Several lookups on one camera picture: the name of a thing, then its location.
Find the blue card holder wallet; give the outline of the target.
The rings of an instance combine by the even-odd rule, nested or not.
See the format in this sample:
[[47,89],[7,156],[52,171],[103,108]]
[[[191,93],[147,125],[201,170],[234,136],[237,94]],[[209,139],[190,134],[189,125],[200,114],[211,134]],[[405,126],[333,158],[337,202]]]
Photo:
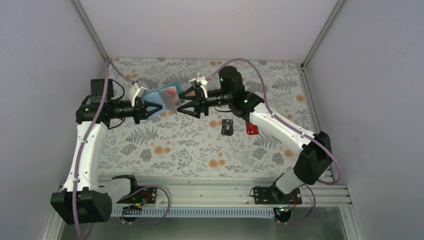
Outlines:
[[159,117],[162,113],[178,114],[177,107],[181,105],[179,94],[182,92],[180,83],[172,82],[147,93],[143,98],[144,102],[162,106],[161,110],[149,116],[148,119]]

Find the white card with red circle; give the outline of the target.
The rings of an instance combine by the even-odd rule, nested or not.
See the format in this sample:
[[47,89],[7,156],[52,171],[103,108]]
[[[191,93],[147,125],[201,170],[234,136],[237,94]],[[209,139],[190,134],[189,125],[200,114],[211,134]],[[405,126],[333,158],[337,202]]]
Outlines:
[[174,86],[163,88],[159,90],[158,93],[163,102],[164,108],[173,114],[177,114],[177,107],[181,105],[177,88]]

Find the black credit card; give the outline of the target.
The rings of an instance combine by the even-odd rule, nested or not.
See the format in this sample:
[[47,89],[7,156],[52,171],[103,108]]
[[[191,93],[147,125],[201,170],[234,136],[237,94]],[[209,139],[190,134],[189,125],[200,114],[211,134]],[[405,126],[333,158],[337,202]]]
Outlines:
[[221,135],[232,136],[234,134],[234,121],[232,119],[221,120]]

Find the red credit card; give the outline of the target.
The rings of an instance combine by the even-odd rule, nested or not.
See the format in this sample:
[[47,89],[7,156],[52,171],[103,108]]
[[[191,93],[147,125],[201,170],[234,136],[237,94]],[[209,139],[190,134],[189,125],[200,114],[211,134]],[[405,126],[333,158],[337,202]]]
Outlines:
[[259,135],[259,128],[258,128],[257,125],[247,121],[245,126],[246,126],[246,133],[248,135],[250,135],[250,136]]

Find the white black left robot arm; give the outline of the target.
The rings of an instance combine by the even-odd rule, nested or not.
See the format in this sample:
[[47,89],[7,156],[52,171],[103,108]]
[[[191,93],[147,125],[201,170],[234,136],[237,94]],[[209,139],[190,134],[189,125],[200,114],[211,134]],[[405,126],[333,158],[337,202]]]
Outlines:
[[103,142],[111,129],[111,120],[132,118],[135,124],[162,110],[162,105],[114,98],[113,80],[93,79],[91,93],[75,113],[77,140],[71,168],[60,192],[51,195],[50,204],[68,225],[99,223],[109,220],[113,204],[134,202],[139,186],[134,175],[118,175],[101,187],[98,180]]

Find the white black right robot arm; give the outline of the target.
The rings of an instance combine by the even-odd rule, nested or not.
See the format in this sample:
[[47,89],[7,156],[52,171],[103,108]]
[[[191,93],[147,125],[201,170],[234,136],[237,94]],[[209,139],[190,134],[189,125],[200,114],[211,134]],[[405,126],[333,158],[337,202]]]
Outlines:
[[329,136],[323,131],[313,133],[276,113],[262,97],[245,89],[242,75],[235,67],[223,67],[218,76],[219,89],[208,90],[206,78],[201,75],[190,80],[191,86],[178,95],[188,102],[177,107],[177,111],[200,118],[209,114],[209,108],[227,105],[236,117],[286,143],[298,158],[294,167],[272,184],[270,195],[274,202],[282,204],[294,189],[315,184],[333,162]]

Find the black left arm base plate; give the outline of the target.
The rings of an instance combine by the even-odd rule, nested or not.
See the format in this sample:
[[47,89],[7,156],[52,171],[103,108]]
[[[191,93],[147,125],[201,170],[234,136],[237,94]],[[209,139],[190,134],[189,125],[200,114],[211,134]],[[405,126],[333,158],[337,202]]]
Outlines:
[[136,194],[120,199],[117,203],[118,204],[154,204],[156,202],[156,196],[158,189],[156,187],[152,186],[139,186],[138,191]]

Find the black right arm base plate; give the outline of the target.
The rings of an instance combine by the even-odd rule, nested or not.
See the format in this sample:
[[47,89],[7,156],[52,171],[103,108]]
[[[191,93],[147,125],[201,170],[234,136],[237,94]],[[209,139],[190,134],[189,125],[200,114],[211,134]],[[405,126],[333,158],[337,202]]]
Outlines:
[[276,187],[254,186],[249,195],[256,205],[299,205],[303,202],[299,188],[285,194]]

